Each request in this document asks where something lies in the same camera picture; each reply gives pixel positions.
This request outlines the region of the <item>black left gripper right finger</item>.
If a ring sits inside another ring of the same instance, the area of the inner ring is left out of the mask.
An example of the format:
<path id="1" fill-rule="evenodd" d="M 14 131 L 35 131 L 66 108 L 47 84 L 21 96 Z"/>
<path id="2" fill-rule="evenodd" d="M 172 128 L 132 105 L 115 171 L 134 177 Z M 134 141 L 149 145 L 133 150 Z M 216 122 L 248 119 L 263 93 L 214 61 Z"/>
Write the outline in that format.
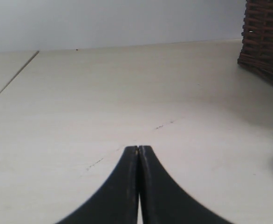
<path id="1" fill-rule="evenodd" d="M 139 147 L 140 199 L 144 224 L 226 224 L 187 194 L 164 169 L 152 147 Z"/>

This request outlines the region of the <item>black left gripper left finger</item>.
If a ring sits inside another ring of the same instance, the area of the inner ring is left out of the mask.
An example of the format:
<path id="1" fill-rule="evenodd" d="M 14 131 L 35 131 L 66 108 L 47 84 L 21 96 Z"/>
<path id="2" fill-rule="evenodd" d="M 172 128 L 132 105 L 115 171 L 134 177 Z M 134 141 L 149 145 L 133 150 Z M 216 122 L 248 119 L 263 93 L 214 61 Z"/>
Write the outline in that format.
<path id="1" fill-rule="evenodd" d="M 129 146 L 104 184 L 60 224 L 136 224 L 138 147 Z"/>

